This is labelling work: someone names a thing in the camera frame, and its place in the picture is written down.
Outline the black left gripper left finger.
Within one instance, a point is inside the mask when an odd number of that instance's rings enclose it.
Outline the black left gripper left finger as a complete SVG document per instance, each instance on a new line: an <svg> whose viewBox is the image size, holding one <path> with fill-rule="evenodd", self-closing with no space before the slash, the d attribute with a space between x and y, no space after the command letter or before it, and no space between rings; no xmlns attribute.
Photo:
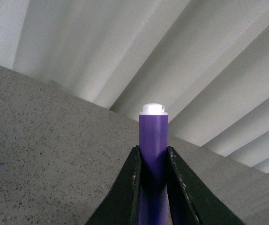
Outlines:
<svg viewBox="0 0 269 225"><path fill-rule="evenodd" d="M87 225L137 225L140 206L141 155L131 149L105 199L90 216Z"/></svg>

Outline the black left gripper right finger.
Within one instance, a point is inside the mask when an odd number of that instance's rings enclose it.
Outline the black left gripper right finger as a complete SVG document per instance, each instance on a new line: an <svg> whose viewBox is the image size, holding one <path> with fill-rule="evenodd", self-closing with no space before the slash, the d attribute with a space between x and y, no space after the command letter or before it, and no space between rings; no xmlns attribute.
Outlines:
<svg viewBox="0 0 269 225"><path fill-rule="evenodd" d="M169 146L167 150L167 193L174 225L244 224L211 192L173 147Z"/></svg>

